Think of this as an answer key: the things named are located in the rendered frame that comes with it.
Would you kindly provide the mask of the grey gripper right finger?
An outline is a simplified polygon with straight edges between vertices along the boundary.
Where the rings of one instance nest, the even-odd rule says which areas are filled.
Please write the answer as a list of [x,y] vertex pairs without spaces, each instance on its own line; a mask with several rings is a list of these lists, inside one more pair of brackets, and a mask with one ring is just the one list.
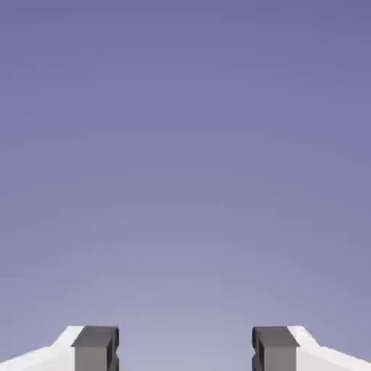
[[371,362],[321,346],[302,325],[254,326],[251,371],[371,371]]

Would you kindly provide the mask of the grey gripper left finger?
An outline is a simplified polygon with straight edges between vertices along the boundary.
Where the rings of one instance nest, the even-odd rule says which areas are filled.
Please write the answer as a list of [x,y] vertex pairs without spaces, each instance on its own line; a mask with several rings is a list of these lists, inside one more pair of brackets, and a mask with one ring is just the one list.
[[0,362],[0,371],[120,371],[120,330],[69,325],[50,346]]

